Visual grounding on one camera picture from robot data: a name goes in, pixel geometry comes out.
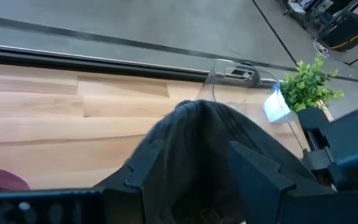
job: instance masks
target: green plant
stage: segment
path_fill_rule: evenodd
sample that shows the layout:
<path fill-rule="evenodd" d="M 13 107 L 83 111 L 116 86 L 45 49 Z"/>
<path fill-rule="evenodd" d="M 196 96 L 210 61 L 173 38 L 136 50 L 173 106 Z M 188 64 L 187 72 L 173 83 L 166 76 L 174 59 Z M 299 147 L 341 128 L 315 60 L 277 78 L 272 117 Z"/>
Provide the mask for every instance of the green plant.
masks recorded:
<path fill-rule="evenodd" d="M 331 100 L 343 96 L 341 90 L 333 90 L 324 86 L 325 82 L 336 76 L 338 70 L 323 74 L 323 57 L 319 54 L 314 58 L 312 65 L 300 61 L 297 63 L 297 72 L 288 73 L 280 85 L 285 102 L 292 111 L 299 111 L 309 107 L 322 108 Z"/>

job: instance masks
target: gray floor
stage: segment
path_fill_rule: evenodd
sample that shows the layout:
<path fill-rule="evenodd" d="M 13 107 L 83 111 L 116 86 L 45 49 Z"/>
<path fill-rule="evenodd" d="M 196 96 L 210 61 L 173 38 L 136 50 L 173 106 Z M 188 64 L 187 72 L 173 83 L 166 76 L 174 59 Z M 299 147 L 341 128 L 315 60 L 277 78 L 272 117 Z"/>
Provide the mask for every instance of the gray floor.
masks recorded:
<path fill-rule="evenodd" d="M 296 60 L 311 62 L 313 39 L 277 0 L 256 0 Z M 294 63 L 250 0 L 0 0 L 0 17 L 65 29 L 109 35 L 152 44 L 294 67 Z M 0 45 L 66 54 L 209 70 L 213 60 L 0 27 Z M 358 79 L 358 46 L 331 52 L 324 72 Z M 272 70 L 279 78 L 284 71 Z M 358 108 L 358 83 L 333 80 L 329 86 L 345 97 L 329 107 L 335 117 Z"/>

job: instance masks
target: artificial plant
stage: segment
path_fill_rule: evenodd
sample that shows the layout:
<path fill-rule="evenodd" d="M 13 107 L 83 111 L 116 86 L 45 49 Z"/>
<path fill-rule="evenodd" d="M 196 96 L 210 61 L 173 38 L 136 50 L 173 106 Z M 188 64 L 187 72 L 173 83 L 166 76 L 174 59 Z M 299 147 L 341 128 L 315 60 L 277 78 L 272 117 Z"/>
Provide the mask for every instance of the artificial plant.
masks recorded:
<path fill-rule="evenodd" d="M 305 108 L 322 108 L 331 100 L 343 96 L 341 90 L 333 90 L 324 86 L 325 82 L 335 77 L 338 70 L 323 74 L 323 57 L 319 54 L 314 58 L 313 64 L 297 63 L 297 72 L 288 73 L 280 85 L 285 102 L 292 111 L 299 111 Z"/>

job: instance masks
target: light wood surface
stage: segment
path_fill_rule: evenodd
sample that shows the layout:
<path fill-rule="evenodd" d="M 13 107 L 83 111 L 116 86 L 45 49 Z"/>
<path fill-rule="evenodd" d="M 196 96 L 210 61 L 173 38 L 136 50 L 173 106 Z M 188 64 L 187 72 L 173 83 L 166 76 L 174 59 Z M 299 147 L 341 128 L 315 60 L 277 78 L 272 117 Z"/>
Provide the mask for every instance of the light wood surface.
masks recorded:
<path fill-rule="evenodd" d="M 201 83 L 0 65 L 0 169 L 32 189 L 91 187 L 116 171 L 147 131 Z M 267 122 L 271 94 L 217 88 L 218 100 L 242 99 L 250 116 L 296 156 L 288 124 Z M 304 144 L 297 122 L 293 128 Z"/>

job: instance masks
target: transparent container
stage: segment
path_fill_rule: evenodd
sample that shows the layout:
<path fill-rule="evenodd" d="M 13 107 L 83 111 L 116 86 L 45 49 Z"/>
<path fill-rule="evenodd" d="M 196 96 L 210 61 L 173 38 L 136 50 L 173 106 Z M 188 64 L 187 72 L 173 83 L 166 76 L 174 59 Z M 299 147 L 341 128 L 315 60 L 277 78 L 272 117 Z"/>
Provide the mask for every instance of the transparent container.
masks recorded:
<path fill-rule="evenodd" d="M 279 123 L 269 121 L 264 104 L 269 98 L 279 99 L 280 82 L 268 70 L 252 64 L 239 64 L 228 60 L 216 60 L 204 82 L 197 99 L 217 101 L 234 108 L 278 140 L 296 157 L 302 158 L 306 139 L 295 113 L 290 113 Z M 277 100 L 278 108 L 285 113 L 285 102 Z"/>

